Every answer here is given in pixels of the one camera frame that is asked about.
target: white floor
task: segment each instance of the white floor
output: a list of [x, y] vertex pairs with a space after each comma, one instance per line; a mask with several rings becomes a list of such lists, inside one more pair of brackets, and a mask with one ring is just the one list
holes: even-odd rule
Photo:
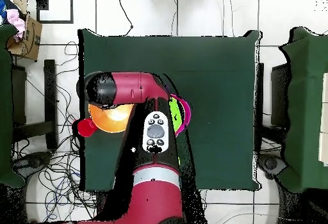
[[[127, 16], [134, 28], [129, 36], [172, 35], [176, 36], [243, 36], [248, 30], [260, 30], [263, 38], [260, 45], [260, 62], [265, 64], [264, 76], [264, 113], [270, 109], [270, 70], [276, 65], [286, 62], [278, 46], [289, 39], [290, 29], [305, 26], [316, 33], [328, 30], [327, 0], [178, 0], [178, 29], [174, 0], [121, 0]], [[77, 30], [88, 28], [100, 35], [123, 35], [130, 27], [119, 0], [74, 0], [73, 24], [44, 24], [38, 62], [19, 60], [28, 72], [28, 80], [42, 93], [44, 92], [43, 66], [45, 59], [55, 59], [61, 65], [74, 57], [78, 44]], [[40, 20], [69, 20], [70, 0], [49, 0], [49, 11], [40, 12]], [[36, 19], [36, 1], [29, 0], [28, 10]], [[57, 72], [74, 70], [78, 67], [78, 59], [57, 66]], [[62, 73], [57, 78], [59, 86], [69, 91], [72, 102], [69, 113], [79, 117], [76, 81], [78, 71]], [[30, 83], [26, 83], [26, 115], [27, 123], [44, 120], [44, 97]], [[62, 94], [58, 94], [58, 106], [65, 112], [66, 102]], [[58, 128], [62, 129], [64, 117], [58, 112]], [[69, 135], [69, 127], [64, 127], [60, 140]], [[45, 150], [45, 138], [30, 139], [31, 144], [24, 151], [34, 152]], [[22, 148], [25, 141], [19, 143]], [[70, 149], [67, 141], [59, 152]], [[48, 194], [54, 186], [46, 179], [60, 178], [60, 173], [40, 174], [43, 186], [34, 175], [29, 182], [27, 210], [30, 219], [43, 221], [47, 216], [45, 203], [54, 203], [53, 194]], [[255, 193], [250, 191], [202, 191], [206, 195], [205, 210], [209, 224], [275, 224], [278, 215], [279, 198], [275, 182], [266, 180], [261, 170], [257, 172], [261, 189]], [[73, 205], [58, 205], [54, 210], [58, 219], [65, 219], [73, 210]], [[84, 207], [74, 208], [73, 220], [85, 220], [90, 216]]]

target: white control panel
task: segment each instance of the white control panel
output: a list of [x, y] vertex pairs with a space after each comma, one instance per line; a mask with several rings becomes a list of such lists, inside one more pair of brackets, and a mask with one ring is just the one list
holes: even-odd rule
[[151, 152], [152, 148], [160, 147], [161, 152], [168, 149], [168, 120], [160, 111], [150, 113], [143, 125], [142, 148]]

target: red robot arm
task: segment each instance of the red robot arm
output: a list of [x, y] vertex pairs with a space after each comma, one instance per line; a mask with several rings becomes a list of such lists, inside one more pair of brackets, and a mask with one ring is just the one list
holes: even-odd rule
[[127, 211], [119, 219], [75, 224], [181, 224], [180, 169], [170, 94], [160, 79], [142, 72], [97, 72], [85, 77], [84, 91], [85, 100], [99, 108], [135, 104], [119, 157], [119, 164], [132, 166], [128, 171], [133, 187]]

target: cardboard box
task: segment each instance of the cardboard box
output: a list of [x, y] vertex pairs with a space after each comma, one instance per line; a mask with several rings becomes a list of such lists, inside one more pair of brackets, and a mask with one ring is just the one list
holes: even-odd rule
[[14, 56], [37, 61], [42, 24], [31, 18], [29, 12], [27, 12], [28, 0], [13, 0], [13, 3], [20, 8], [24, 15], [26, 15], [26, 30], [24, 32], [23, 40], [19, 42], [16, 42], [13, 37], [11, 37], [7, 42], [7, 48]]

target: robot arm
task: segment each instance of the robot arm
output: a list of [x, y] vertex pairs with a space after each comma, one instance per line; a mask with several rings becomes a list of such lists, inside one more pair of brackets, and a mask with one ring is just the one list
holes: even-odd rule
[[[85, 100], [99, 108], [134, 106], [124, 133], [115, 185], [107, 198], [108, 210], [115, 212], [106, 221], [77, 224], [183, 222], [170, 94], [160, 79], [143, 72], [94, 72], [83, 84]], [[114, 195], [116, 204], [109, 200]]]

